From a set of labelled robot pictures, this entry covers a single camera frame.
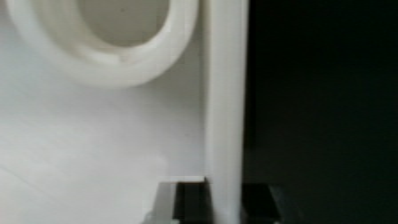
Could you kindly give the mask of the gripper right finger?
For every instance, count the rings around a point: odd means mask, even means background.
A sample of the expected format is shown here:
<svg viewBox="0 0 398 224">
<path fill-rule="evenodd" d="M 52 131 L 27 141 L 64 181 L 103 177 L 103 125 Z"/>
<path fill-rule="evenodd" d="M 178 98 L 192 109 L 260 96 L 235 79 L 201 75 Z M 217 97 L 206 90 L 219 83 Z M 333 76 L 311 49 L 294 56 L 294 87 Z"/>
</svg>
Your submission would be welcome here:
<svg viewBox="0 0 398 224">
<path fill-rule="evenodd" d="M 262 183 L 247 183 L 242 186 L 242 223 L 283 224 L 270 187 Z"/>
</svg>

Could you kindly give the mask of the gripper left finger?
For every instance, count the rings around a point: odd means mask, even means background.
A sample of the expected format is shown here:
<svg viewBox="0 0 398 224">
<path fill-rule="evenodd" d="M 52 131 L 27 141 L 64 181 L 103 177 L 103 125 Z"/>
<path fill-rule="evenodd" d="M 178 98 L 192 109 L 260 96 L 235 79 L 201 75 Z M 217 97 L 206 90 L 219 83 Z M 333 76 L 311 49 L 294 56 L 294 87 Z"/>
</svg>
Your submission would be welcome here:
<svg viewBox="0 0 398 224">
<path fill-rule="evenodd" d="M 203 176 L 180 176 L 160 182 L 143 224 L 208 224 L 208 182 Z"/>
</svg>

